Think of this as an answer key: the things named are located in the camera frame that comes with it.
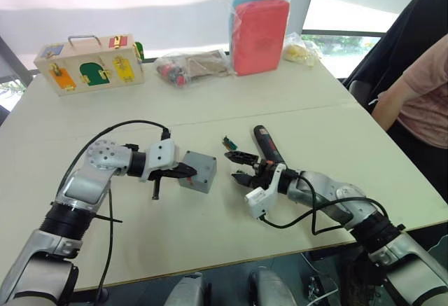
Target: gray cube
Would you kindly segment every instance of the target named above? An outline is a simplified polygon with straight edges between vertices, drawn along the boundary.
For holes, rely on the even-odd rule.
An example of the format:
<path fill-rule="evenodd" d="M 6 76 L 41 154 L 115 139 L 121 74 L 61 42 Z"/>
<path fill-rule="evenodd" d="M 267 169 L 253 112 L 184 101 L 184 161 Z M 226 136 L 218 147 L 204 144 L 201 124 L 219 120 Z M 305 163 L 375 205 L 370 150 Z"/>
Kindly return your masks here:
<path fill-rule="evenodd" d="M 216 174 L 216 158 L 210 155 L 187 151 L 182 162 L 196 169 L 191 178 L 179 179 L 179 185 L 208 193 Z"/>

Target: wooden lock box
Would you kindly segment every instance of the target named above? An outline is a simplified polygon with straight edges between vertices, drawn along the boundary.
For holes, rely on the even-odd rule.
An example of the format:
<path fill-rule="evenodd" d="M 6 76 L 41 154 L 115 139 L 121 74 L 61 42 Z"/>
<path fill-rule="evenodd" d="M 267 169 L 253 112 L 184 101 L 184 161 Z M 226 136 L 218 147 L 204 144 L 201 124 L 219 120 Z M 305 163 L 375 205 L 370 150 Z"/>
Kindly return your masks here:
<path fill-rule="evenodd" d="M 141 59 L 130 34 L 80 35 L 43 47 L 34 64 L 62 96 L 143 83 Z"/>

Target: pink shirt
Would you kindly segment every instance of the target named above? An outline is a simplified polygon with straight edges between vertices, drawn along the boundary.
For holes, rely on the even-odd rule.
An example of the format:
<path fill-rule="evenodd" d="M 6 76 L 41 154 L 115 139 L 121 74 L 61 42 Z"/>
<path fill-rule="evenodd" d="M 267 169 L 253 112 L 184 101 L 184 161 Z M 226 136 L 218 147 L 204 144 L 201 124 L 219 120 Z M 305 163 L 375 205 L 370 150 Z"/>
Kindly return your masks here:
<path fill-rule="evenodd" d="M 448 148 L 448 34 L 402 75 L 420 96 L 406 102 L 398 121 L 427 144 Z"/>

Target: black chair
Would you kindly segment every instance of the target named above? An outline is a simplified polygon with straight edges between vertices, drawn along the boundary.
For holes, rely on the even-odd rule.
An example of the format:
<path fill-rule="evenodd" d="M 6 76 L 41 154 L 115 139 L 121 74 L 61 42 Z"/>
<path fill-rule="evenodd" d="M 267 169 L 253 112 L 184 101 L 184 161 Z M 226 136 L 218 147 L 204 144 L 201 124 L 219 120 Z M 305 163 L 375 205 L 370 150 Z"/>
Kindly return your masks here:
<path fill-rule="evenodd" d="M 6 117 L 8 117 L 9 111 L 0 105 L 0 126 L 5 121 Z"/>
<path fill-rule="evenodd" d="M 387 90 L 428 48 L 448 32 L 448 0 L 411 0 L 386 35 L 343 82 L 369 112 L 368 103 Z"/>

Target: clear plastic bag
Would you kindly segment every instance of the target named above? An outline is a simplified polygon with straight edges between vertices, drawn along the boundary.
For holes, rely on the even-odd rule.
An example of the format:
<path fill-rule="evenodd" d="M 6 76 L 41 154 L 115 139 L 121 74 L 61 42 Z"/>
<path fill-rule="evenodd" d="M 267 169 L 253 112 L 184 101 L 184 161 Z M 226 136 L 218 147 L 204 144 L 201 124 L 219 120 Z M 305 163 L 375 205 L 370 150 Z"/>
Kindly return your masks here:
<path fill-rule="evenodd" d="M 172 53 L 154 61 L 155 70 L 176 87 L 191 84 L 206 76 L 226 76 L 231 73 L 228 58 L 222 50 L 205 53 Z"/>
<path fill-rule="evenodd" d="M 230 60 L 238 75 L 277 68 L 291 0 L 224 0 L 230 7 Z"/>
<path fill-rule="evenodd" d="M 319 54 L 314 46 L 313 42 L 303 41 L 302 37 L 294 32 L 285 39 L 283 58 L 312 67 L 319 60 Z"/>

